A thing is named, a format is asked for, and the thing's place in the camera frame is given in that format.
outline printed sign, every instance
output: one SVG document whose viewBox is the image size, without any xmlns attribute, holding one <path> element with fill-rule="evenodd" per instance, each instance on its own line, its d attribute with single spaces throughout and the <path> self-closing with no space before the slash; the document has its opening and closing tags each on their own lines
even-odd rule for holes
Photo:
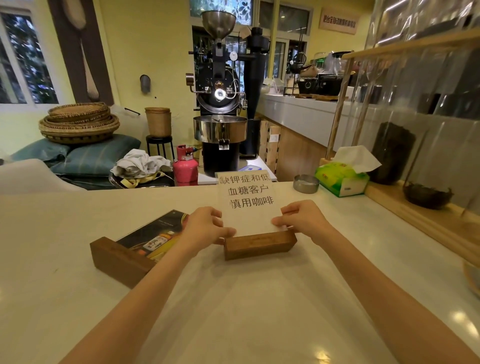
<svg viewBox="0 0 480 364">
<path fill-rule="evenodd" d="M 319 29 L 356 34 L 360 17 L 342 10 L 322 8 Z"/>
<path fill-rule="evenodd" d="M 236 228 L 236 236 L 282 230 L 270 222 L 282 213 L 267 171 L 221 172 L 216 175 L 224 226 Z"/>
</svg>

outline teal cushion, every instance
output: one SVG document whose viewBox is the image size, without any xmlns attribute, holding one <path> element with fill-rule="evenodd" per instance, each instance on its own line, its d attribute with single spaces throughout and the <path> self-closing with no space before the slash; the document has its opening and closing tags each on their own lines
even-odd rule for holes
<svg viewBox="0 0 480 364">
<path fill-rule="evenodd" d="M 73 149 L 62 163 L 57 163 L 50 170 L 55 174 L 71 176 L 107 177 L 115 163 L 130 150 L 138 149 L 140 143 L 131 136 L 114 134 L 113 138 L 103 142 Z"/>
<path fill-rule="evenodd" d="M 49 167 L 62 162 L 72 150 L 71 146 L 58 144 L 48 139 L 40 139 L 12 154 L 14 161 L 39 159 Z"/>
</svg>

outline small bowl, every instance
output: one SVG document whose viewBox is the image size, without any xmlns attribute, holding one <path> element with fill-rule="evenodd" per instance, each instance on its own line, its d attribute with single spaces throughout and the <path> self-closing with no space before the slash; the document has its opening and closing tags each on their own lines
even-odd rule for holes
<svg viewBox="0 0 480 364">
<path fill-rule="evenodd" d="M 308 174 L 299 174 L 293 179 L 293 188 L 303 194 L 314 194 L 318 191 L 320 181 Z"/>
</svg>

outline stack of woven baskets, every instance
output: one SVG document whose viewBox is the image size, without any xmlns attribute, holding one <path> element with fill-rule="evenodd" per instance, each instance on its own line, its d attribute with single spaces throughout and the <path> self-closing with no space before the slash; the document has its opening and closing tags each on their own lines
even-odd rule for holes
<svg viewBox="0 0 480 364">
<path fill-rule="evenodd" d="M 44 137 L 60 144 L 88 144 L 108 139 L 120 126 L 103 102 L 57 106 L 39 122 Z"/>
</svg>

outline tissue box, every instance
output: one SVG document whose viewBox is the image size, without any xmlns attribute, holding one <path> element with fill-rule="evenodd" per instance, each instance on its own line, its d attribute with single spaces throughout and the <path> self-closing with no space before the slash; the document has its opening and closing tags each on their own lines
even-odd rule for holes
<svg viewBox="0 0 480 364">
<path fill-rule="evenodd" d="M 370 179 L 366 173 L 355 173 L 345 163 L 331 162 L 318 167 L 315 172 L 321 185 L 337 197 L 362 194 Z"/>
</svg>

